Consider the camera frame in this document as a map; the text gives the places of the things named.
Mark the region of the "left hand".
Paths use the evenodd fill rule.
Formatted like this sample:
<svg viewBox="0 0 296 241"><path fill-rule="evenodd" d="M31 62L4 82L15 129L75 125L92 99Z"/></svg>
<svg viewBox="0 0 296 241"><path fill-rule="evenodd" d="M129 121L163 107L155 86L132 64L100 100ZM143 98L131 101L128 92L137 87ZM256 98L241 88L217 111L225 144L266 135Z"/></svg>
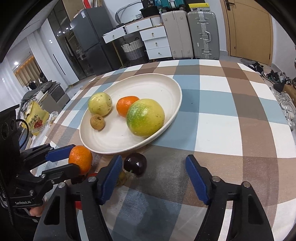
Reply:
<svg viewBox="0 0 296 241"><path fill-rule="evenodd" d="M41 217L42 213L43 213L43 210L44 210L44 207L45 207L45 205L31 208L29 210L30 216Z"/></svg>

